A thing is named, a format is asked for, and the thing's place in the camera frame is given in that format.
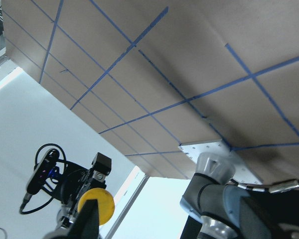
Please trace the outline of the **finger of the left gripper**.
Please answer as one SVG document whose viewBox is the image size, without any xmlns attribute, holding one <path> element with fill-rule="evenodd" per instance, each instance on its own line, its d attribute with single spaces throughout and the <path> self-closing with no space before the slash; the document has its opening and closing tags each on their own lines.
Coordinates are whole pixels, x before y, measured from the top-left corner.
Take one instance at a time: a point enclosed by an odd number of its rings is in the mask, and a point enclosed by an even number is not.
<svg viewBox="0 0 299 239">
<path fill-rule="evenodd" d="M 91 186 L 105 186 L 105 179 L 112 169 L 111 158 L 98 152 L 92 161 L 89 173 L 89 183 Z"/>
</svg>

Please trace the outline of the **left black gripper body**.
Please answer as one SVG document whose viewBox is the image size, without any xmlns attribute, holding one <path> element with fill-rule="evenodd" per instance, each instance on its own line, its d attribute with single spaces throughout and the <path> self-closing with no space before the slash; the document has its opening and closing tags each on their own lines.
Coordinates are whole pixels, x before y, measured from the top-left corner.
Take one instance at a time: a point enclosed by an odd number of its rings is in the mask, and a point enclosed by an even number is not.
<svg viewBox="0 0 299 239">
<path fill-rule="evenodd" d="M 106 188 L 105 186 L 91 186 L 89 183 L 90 169 L 78 169 L 66 176 L 61 184 L 61 203 L 72 207 L 76 205 L 79 198 L 88 190 L 93 188 Z"/>
</svg>

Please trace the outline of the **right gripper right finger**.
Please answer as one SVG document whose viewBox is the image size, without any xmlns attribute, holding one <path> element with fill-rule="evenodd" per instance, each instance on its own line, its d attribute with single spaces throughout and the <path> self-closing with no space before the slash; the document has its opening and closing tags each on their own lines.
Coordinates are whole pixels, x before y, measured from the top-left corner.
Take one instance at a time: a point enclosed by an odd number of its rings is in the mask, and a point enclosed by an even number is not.
<svg viewBox="0 0 299 239">
<path fill-rule="evenodd" d="M 284 218 L 287 197 L 250 193 L 240 199 L 239 230 L 243 239 L 287 239 L 279 223 Z"/>
</svg>

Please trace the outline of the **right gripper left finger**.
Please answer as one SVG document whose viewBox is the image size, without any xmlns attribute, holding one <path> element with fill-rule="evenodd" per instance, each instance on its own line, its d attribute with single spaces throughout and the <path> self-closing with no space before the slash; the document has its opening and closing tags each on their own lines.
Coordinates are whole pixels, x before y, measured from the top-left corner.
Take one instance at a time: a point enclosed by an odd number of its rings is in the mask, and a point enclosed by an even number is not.
<svg viewBox="0 0 299 239">
<path fill-rule="evenodd" d="M 99 236 L 98 200 L 87 200 L 71 226 L 67 239 L 97 239 Z"/>
</svg>

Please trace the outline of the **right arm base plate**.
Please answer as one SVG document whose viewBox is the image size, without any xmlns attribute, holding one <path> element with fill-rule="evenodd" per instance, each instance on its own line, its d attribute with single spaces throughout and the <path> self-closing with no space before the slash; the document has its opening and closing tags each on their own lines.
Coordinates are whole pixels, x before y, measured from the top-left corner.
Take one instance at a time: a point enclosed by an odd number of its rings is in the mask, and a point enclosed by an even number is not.
<svg viewBox="0 0 299 239">
<path fill-rule="evenodd" d="M 222 140 L 183 143 L 179 149 L 196 164 L 196 173 L 220 184 L 230 180 L 241 184 L 262 184 L 262 179 Z"/>
</svg>

